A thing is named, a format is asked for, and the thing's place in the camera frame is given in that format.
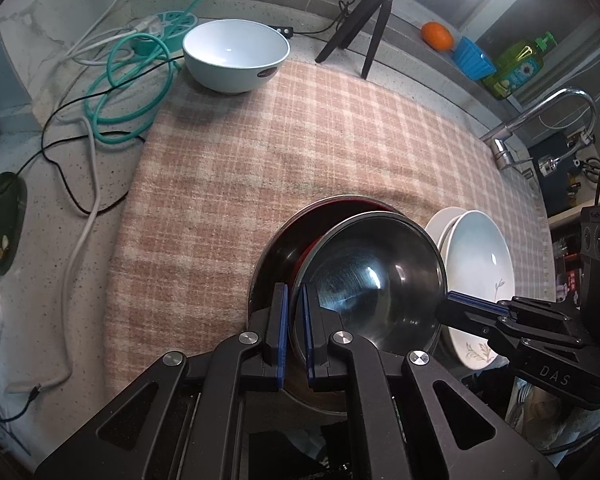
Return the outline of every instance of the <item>orange fruit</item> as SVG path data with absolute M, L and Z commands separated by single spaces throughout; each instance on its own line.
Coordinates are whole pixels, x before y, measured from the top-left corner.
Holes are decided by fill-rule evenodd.
M 454 37 L 444 25 L 437 22 L 425 23 L 420 29 L 422 39 L 431 48 L 439 52 L 451 50 L 454 47 Z

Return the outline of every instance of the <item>dish soap bottle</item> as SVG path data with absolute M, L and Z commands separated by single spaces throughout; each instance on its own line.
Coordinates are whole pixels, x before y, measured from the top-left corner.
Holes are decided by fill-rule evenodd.
M 505 99 L 535 76 L 544 66 L 542 53 L 549 42 L 557 45 L 553 35 L 547 32 L 535 42 L 522 40 L 511 45 L 494 62 L 497 72 L 482 82 L 498 99 Z

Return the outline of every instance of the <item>faucet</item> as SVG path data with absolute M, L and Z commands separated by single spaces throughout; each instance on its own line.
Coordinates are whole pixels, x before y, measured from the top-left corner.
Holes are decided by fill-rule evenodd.
M 561 101 L 562 99 L 568 96 L 578 96 L 583 98 L 587 102 L 591 110 L 591 118 L 589 120 L 589 124 L 580 134 L 580 139 L 578 140 L 578 142 L 576 142 L 576 144 L 568 152 L 558 157 L 545 155 L 544 157 L 540 158 L 538 160 L 538 170 L 540 170 L 542 176 L 548 176 L 549 174 L 552 174 L 558 167 L 558 164 L 560 164 L 560 162 L 569 158 L 575 152 L 591 143 L 591 141 L 593 140 L 593 129 L 596 127 L 596 122 L 598 121 L 596 102 L 594 101 L 593 97 L 591 97 L 584 90 L 575 86 L 567 86 L 545 97 L 538 104 L 529 108 L 529 110 L 522 112 L 518 117 L 513 118 L 508 123 L 502 123 L 499 126 L 496 126 L 490 132 L 480 137 L 480 140 L 491 148 L 491 153 L 493 153 L 493 158 L 496 162 L 496 167 L 499 170 L 502 171 L 505 168 L 510 168 L 511 166 L 531 161 L 530 158 L 525 160 L 514 160 L 513 155 L 511 155 L 509 148 L 505 144 L 505 140 L 509 139 L 509 137 L 513 135 L 513 132 L 517 130 L 520 126 L 522 126 L 525 123 L 528 123 L 531 119 L 547 110 L 547 108 L 553 106 L 558 101 Z

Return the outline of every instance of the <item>plaid tablecloth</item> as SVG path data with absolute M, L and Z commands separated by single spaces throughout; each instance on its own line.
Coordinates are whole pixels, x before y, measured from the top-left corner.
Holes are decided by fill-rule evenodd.
M 497 171 L 461 127 L 317 65 L 288 61 L 237 96 L 200 88 L 183 71 L 126 199 L 105 319 L 108 393 L 169 349 L 209 351 L 240 330 L 270 237 L 304 206 L 346 193 L 423 226 L 446 206 L 486 212 L 507 239 L 516 293 L 555 299 L 542 199 L 515 170 Z

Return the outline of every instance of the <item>silver screw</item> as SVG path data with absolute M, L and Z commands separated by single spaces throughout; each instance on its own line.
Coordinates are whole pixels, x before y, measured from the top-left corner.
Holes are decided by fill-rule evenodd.
M 242 332 L 238 339 L 244 345 L 252 345 L 258 342 L 258 334 L 255 332 Z
M 342 345 L 349 344 L 353 341 L 353 336 L 349 332 L 345 332 L 344 330 L 338 330 L 333 334 L 332 337 L 336 343 L 340 343 Z
M 167 352 L 162 356 L 162 362 L 167 366 L 178 366 L 184 360 L 180 352 Z
M 414 350 L 409 354 L 409 361 L 418 366 L 425 365 L 429 362 L 429 354 L 422 350 Z

